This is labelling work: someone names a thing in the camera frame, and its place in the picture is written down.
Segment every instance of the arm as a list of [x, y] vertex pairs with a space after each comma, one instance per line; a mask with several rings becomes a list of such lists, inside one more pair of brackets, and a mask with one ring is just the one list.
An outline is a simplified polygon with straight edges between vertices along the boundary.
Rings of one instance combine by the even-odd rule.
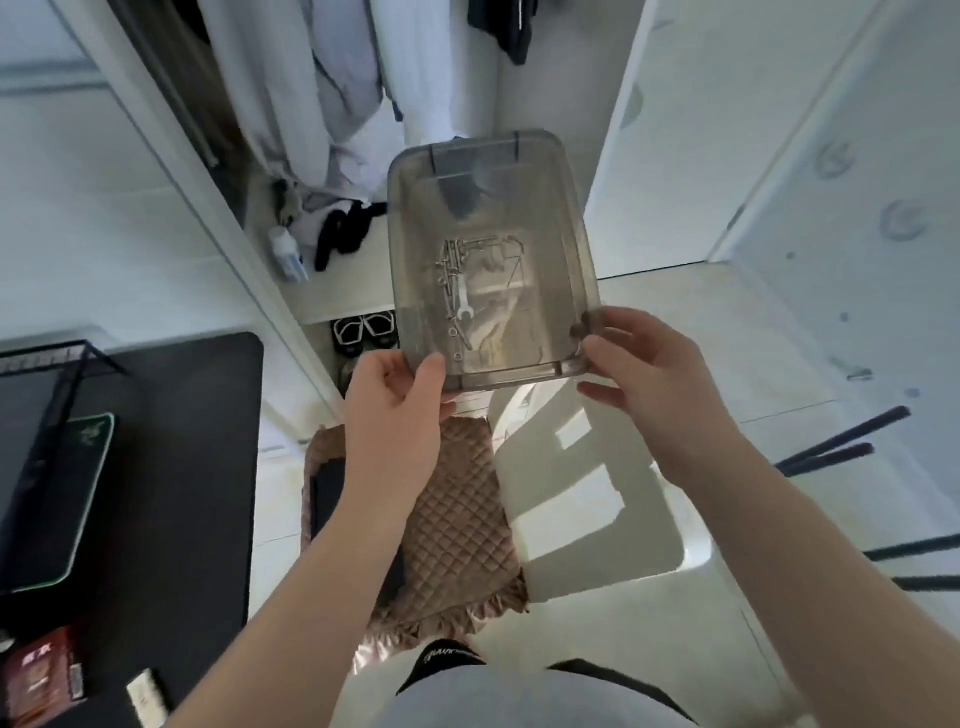
[[585, 350], [683, 488], [794, 682], [825, 726], [948, 726], [960, 643], [931, 620], [744, 438], [697, 346], [649, 314], [599, 313]]
[[322, 728], [437, 465], [444, 361], [414, 380], [400, 352], [365, 354], [347, 395], [347, 475], [313, 544], [170, 718], [170, 728]]

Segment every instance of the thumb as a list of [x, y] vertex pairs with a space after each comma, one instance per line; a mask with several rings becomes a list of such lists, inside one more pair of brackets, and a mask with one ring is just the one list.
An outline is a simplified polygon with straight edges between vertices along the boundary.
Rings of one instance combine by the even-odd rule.
[[584, 353], [597, 369], [606, 373], [623, 390], [628, 390], [632, 384], [641, 384], [650, 369], [645, 361], [595, 334], [584, 339]]
[[446, 362], [441, 353], [427, 356], [417, 368], [414, 385], [404, 404], [429, 412], [440, 412], [441, 396], [446, 381]]

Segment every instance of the white shirt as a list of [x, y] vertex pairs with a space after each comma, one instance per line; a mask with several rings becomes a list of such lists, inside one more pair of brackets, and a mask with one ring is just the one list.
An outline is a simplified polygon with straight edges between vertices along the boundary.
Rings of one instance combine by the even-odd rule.
[[557, 670], [524, 675], [455, 667], [398, 695], [376, 728], [491, 726], [690, 728], [662, 703], [614, 683]]

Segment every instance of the door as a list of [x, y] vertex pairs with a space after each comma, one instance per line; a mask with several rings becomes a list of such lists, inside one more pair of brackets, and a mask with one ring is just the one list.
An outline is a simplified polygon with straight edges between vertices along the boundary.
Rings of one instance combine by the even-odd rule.
[[591, 193], [599, 278], [705, 260], [876, 0], [668, 0]]

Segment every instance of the hand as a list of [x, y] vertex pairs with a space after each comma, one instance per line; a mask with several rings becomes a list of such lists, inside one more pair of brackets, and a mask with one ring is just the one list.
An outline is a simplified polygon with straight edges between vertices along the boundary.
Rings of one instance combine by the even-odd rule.
[[630, 415], [667, 480], [683, 487], [746, 443], [692, 340], [645, 311], [592, 316], [600, 335], [584, 339], [584, 352], [619, 388], [583, 381], [577, 389]]
[[444, 395], [441, 354], [424, 359], [416, 378], [396, 350], [367, 352], [347, 391], [344, 500], [401, 524], [437, 467], [440, 423], [456, 395]]

